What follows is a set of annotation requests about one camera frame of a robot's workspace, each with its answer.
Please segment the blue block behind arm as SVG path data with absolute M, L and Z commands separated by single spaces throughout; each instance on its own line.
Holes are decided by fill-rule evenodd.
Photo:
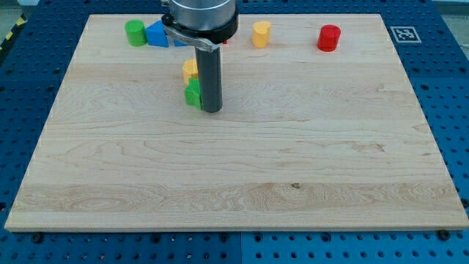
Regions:
M 179 40 L 174 40 L 174 45 L 175 45 L 176 47 L 187 46 L 186 43 L 181 42 L 181 41 L 179 41 Z

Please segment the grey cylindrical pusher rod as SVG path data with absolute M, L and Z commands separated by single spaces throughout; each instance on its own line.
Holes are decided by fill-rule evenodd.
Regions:
M 220 49 L 208 52 L 196 48 L 195 54 L 202 109 L 209 113 L 218 112 L 223 105 Z

